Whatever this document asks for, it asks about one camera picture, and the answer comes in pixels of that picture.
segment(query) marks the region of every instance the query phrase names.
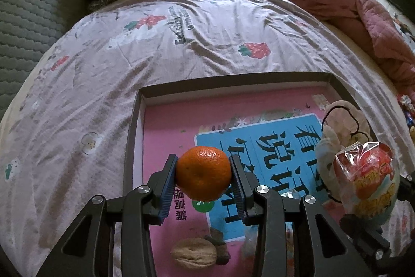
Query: pink quilt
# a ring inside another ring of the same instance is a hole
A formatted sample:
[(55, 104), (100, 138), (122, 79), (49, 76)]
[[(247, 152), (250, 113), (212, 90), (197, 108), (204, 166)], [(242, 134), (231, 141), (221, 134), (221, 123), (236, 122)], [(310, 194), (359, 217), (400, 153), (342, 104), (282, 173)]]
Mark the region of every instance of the pink quilt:
[(415, 101), (415, 56), (377, 0), (289, 0), (342, 30)]

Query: silver screw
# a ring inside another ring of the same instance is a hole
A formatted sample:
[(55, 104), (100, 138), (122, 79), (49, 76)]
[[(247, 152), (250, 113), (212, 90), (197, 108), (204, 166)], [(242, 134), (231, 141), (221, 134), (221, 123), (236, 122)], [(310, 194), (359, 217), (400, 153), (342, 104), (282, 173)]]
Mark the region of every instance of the silver screw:
[(104, 198), (101, 195), (95, 195), (94, 197), (91, 198), (91, 201), (93, 204), (100, 204), (102, 203), (103, 200)]
[(257, 187), (257, 192), (260, 194), (266, 194), (267, 192), (269, 192), (269, 188), (267, 186), (260, 185)]
[(382, 257), (383, 257), (383, 251), (379, 249), (378, 251), (376, 251), (375, 258), (377, 261), (379, 261), (382, 259)]
[(150, 191), (150, 187), (149, 186), (146, 186), (145, 184), (142, 185), (142, 186), (140, 186), (140, 187), (138, 187), (138, 192), (140, 194), (147, 194), (149, 191)]
[(304, 201), (308, 204), (314, 204), (316, 202), (316, 199), (313, 195), (306, 195), (304, 196)]

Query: orange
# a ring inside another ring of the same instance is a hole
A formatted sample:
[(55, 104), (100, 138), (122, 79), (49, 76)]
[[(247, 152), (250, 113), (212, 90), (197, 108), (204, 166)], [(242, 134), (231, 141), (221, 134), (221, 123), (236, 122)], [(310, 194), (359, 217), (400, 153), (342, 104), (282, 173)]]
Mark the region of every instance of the orange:
[(196, 146), (176, 164), (176, 183), (195, 201), (217, 200), (231, 183), (232, 172), (226, 154), (215, 148)]

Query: strawberry print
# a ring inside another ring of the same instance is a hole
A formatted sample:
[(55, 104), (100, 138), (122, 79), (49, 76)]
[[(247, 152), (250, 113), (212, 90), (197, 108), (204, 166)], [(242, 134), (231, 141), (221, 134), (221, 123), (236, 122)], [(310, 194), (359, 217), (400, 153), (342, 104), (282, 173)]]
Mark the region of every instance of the strawberry print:
[(125, 29), (128, 29), (128, 31), (131, 31), (135, 28), (139, 29), (143, 25), (148, 25), (147, 29), (151, 29), (154, 25), (156, 25), (159, 21), (162, 21), (166, 19), (165, 16), (153, 16), (149, 15), (146, 18), (142, 18), (139, 21), (130, 21), (129, 24), (124, 26)]
[(239, 50), (243, 56), (249, 56), (251, 58), (262, 59), (269, 56), (271, 53), (269, 47), (265, 43), (244, 43), (239, 46)]
[(64, 57), (60, 58), (56, 63), (53, 64), (53, 66), (51, 67), (51, 71), (55, 71), (57, 69), (57, 67), (62, 65), (68, 59), (69, 59), (69, 56), (64, 56)]

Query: candy package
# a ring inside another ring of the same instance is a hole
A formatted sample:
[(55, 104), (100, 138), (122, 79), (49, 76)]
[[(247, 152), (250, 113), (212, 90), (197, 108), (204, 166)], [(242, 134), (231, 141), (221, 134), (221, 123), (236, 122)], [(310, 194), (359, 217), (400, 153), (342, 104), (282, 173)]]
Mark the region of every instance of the candy package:
[(333, 161), (346, 213), (378, 227), (389, 218), (399, 185), (399, 168), (389, 146), (381, 142), (356, 143)]

